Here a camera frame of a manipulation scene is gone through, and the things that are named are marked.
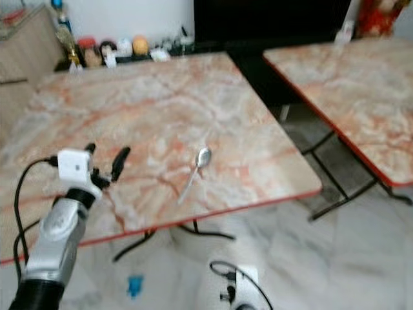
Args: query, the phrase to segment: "black tv screen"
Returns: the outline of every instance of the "black tv screen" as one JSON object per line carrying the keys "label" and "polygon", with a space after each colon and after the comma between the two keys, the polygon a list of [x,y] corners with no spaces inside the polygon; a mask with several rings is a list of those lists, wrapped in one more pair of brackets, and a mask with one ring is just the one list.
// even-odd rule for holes
{"label": "black tv screen", "polygon": [[194,0],[199,42],[335,33],[350,0]]}

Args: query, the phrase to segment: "marble floor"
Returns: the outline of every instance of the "marble floor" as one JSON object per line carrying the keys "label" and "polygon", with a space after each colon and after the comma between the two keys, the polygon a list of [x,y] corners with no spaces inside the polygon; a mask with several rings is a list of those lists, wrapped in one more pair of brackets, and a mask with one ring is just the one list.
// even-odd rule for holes
{"label": "marble floor", "polygon": [[[300,148],[328,131],[299,105],[284,127]],[[339,141],[319,152],[348,192],[369,180]],[[323,179],[319,196],[200,222],[200,229],[235,234],[235,242],[166,229],[117,263],[113,256],[136,237],[80,249],[61,309],[229,309],[219,301],[227,283],[208,268],[215,259],[255,265],[274,309],[413,309],[413,208],[375,187],[309,223],[309,209],[339,193],[307,159]],[[406,192],[413,196],[413,188]],[[130,276],[144,277],[135,299],[127,293]],[[0,309],[7,309],[16,287],[14,266],[1,266]]]}

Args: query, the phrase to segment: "red table edge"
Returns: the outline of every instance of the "red table edge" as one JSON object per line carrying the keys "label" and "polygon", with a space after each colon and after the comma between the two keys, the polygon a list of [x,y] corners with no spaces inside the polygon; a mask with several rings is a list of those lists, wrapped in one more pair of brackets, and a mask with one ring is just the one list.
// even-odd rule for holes
{"label": "red table edge", "polygon": [[279,74],[279,76],[281,76],[281,78],[290,86],[292,87],[296,93],[304,100],[304,102],[309,105],[312,110],[323,120],[325,121],[333,130],[334,132],[336,132],[336,134],[338,136],[340,136],[340,138],[347,144],[348,147],[350,147],[350,149],[356,153],[356,155],[361,159],[361,161],[363,161],[363,163],[365,163],[369,169],[384,183],[386,183],[388,186],[391,187],[408,187],[410,185],[413,185],[413,180],[409,181],[407,183],[398,183],[398,182],[393,182],[390,178],[388,178],[383,172],[381,172],[374,164],[372,161],[370,161],[364,154],[363,152],[355,145],[353,144],[344,134],[344,132],[342,132],[332,121],[330,121],[330,119],[321,111],[318,109],[318,107],[316,107],[311,100],[309,100],[304,93],[302,93],[302,91],[300,91],[300,89],[298,87],[296,87],[291,81],[288,80],[288,78],[280,71],[278,70],[277,66],[275,66],[273,63],[271,63],[271,61],[269,61],[266,57],[265,57],[265,52],[263,54],[263,59],[264,61],[274,70],[276,71],[276,73]]}
{"label": "red table edge", "polygon": [[[202,220],[204,218],[209,218],[209,217],[217,216],[217,215],[220,215],[220,214],[232,213],[232,212],[242,211],[242,210],[256,208],[256,207],[270,207],[272,204],[275,204],[275,203],[281,203],[281,202],[286,202],[286,201],[290,201],[290,200],[308,198],[308,197],[312,197],[312,196],[315,196],[316,194],[320,193],[322,188],[323,188],[323,186],[322,186],[322,184],[320,184],[320,187],[318,189],[316,189],[314,191],[311,191],[311,192],[306,192],[304,194],[300,194],[300,195],[296,195],[296,196],[290,196],[290,197],[284,197],[284,198],[276,199],[276,200],[265,201],[265,202],[256,203],[256,204],[253,204],[253,205],[246,205],[246,206],[243,206],[243,207],[237,207],[237,208],[233,208],[233,209],[218,210],[218,211],[208,213],[206,215],[196,216],[196,217],[192,217],[192,218],[186,218],[184,220],[179,220],[179,221],[176,221],[176,222],[163,224],[163,225],[156,226],[156,227],[146,227],[144,229],[139,229],[137,231],[123,232],[121,234],[115,234],[115,235],[109,236],[109,237],[103,237],[103,238],[98,238],[98,239],[93,239],[93,240],[87,240],[87,241],[81,242],[79,244],[79,246],[80,247],[85,247],[85,246],[93,245],[93,244],[97,244],[97,243],[109,242],[109,241],[124,238],[124,237],[127,237],[127,236],[142,234],[145,231],[155,231],[155,230],[158,230],[158,229],[171,228],[171,227],[175,227],[175,226],[178,226],[178,225],[182,225],[184,223],[192,222],[194,220]],[[7,264],[12,263],[13,261],[14,261],[13,258],[7,258],[7,259],[4,259],[4,260],[1,260],[0,265],[7,265]]]}

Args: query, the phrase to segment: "spoon bowl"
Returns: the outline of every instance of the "spoon bowl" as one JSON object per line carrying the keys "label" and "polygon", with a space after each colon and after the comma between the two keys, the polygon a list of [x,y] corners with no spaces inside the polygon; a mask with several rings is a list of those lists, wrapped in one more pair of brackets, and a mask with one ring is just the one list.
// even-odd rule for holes
{"label": "spoon bowl", "polygon": [[203,168],[206,167],[211,161],[212,151],[208,147],[204,147],[198,152],[196,158],[196,167]]}

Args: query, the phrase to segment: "blue object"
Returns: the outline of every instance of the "blue object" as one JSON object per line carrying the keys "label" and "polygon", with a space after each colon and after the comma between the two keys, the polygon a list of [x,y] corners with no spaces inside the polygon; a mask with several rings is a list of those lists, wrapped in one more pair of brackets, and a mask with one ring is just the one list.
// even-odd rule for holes
{"label": "blue object", "polygon": [[143,276],[130,276],[128,278],[129,288],[128,294],[132,299],[135,299],[137,295],[141,292]]}
{"label": "blue object", "polygon": [[62,0],[52,0],[52,7],[54,8],[62,8],[63,1]]}

